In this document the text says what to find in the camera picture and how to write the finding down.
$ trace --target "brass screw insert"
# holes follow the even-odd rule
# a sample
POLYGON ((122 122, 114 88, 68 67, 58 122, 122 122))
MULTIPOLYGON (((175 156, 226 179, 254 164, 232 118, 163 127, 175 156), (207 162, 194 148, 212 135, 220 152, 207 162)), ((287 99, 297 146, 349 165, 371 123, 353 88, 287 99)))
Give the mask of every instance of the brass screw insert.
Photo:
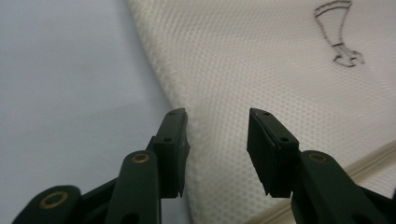
POLYGON ((67 200, 69 194, 65 191, 56 191, 40 201, 40 208, 42 209, 51 209, 57 207, 58 205, 64 203, 67 200))
POLYGON ((320 163, 327 162, 326 156, 319 154, 319 153, 309 154, 309 159, 311 159, 312 161, 320 162, 320 163))

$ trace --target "black sketch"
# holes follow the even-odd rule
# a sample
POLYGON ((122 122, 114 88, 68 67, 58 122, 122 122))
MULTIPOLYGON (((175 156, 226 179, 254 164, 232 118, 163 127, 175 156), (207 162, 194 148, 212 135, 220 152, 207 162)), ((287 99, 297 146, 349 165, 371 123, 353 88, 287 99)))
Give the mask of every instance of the black sketch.
POLYGON ((314 11, 315 20, 324 38, 337 53, 333 61, 346 67, 353 67, 356 62, 364 63, 362 55, 347 48, 343 40, 343 27, 351 6, 351 1, 338 0, 318 7, 314 11))

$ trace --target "white table surface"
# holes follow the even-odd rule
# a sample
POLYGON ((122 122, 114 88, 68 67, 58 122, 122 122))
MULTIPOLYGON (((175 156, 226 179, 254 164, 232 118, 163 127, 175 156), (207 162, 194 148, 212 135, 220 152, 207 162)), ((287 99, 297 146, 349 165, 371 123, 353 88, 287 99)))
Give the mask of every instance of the white table surface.
MULTIPOLYGON (((169 110, 124 0, 1 1, 0 223, 116 177, 169 110)), ((190 223, 185 199, 163 200, 163 223, 190 223)))

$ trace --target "white mesh fabric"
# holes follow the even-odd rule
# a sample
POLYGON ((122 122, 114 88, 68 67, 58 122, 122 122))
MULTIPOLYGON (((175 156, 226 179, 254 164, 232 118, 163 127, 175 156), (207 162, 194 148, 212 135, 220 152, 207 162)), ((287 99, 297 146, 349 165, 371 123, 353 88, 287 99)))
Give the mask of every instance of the white mesh fabric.
POLYGON ((352 174, 392 154, 394 1, 337 1, 318 17, 328 1, 129 1, 165 93, 189 114, 194 223, 265 223, 286 208, 264 196, 246 152, 251 107, 352 174))

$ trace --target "screw hole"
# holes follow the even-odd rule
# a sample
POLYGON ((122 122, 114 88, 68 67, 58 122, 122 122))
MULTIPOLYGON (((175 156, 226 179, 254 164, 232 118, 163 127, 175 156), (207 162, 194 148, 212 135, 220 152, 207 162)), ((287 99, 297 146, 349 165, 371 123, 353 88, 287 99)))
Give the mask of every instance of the screw hole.
POLYGON ((373 222, 370 220, 370 218, 361 215, 361 214, 355 214, 352 216, 353 220, 358 223, 358 224, 373 224, 373 222))
POLYGON ((139 222, 139 216, 135 213, 131 213, 122 218, 121 224, 137 224, 139 222))

